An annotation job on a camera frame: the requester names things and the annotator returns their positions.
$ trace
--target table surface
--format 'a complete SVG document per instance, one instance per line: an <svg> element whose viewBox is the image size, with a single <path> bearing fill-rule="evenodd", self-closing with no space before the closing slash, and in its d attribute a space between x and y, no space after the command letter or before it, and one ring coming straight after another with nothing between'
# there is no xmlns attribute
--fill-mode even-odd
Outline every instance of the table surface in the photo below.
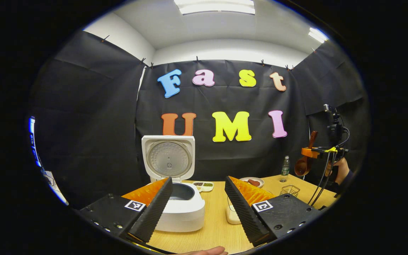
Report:
<svg viewBox="0 0 408 255"><path fill-rule="evenodd" d="M284 186L294 185L298 187L300 189L298 199L305 203L308 203L317 187L292 175L289 175L286 182L280 182L279 175L261 179L264 180L264 186L261 189L272 192L277 196ZM183 182L191 183L193 181L185 180ZM204 227L197 231L183 233L156 230L147 244L175 253L206 250L219 245L225 247L225 251L229 254L253 248L243 231L242 225L233 225L226 220L228 196L225 193L225 182L213 181L213 183L214 189L212 191L200 193L202 199L205 200ZM336 200L334 196L335 192L324 190L314 204L314 208L320 209L323 205L330 206Z"/></svg>

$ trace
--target plastic bottle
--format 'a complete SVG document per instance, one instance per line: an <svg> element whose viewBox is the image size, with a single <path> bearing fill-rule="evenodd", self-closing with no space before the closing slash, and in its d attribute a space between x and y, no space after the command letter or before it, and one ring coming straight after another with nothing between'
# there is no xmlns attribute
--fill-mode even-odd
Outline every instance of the plastic bottle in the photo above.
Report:
<svg viewBox="0 0 408 255"><path fill-rule="evenodd" d="M289 156L284 157L283 168L281 170L280 181L285 182L288 180L289 177Z"/></svg>

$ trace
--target white wall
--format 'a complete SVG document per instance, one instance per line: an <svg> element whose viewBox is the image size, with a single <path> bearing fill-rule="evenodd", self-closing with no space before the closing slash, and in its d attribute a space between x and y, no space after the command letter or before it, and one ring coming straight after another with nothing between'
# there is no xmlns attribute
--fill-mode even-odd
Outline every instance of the white wall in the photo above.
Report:
<svg viewBox="0 0 408 255"><path fill-rule="evenodd" d="M151 65L155 48L126 21L115 13L109 13L83 29L98 37L107 38L108 42L122 48L144 63Z"/></svg>
<svg viewBox="0 0 408 255"><path fill-rule="evenodd" d="M156 50L154 65L196 60L241 60L285 67L296 66L308 56L298 50L285 46L243 39L214 39L185 42Z"/></svg>

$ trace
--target metal basket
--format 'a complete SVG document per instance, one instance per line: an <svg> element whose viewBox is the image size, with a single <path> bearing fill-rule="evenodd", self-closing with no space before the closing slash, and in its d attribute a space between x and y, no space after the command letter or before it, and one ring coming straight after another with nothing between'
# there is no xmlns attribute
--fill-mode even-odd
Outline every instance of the metal basket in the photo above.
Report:
<svg viewBox="0 0 408 255"><path fill-rule="evenodd" d="M297 197L299 191L300 191L300 189L298 187L295 187L294 185L287 185L287 186L284 186L281 189L280 195L282 195L282 194L291 194L294 197Z"/></svg>

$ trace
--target wooden ladle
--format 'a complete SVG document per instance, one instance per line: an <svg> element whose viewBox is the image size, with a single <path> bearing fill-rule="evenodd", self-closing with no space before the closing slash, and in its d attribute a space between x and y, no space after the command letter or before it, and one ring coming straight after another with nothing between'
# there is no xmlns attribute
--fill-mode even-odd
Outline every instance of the wooden ladle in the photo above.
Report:
<svg viewBox="0 0 408 255"><path fill-rule="evenodd" d="M308 148L312 148L314 141L316 140L317 131L313 131L310 137L310 143L308 144ZM311 159L307 156L303 156L301 159L295 163L294 171L297 176L304 176L309 173L311 169Z"/></svg>

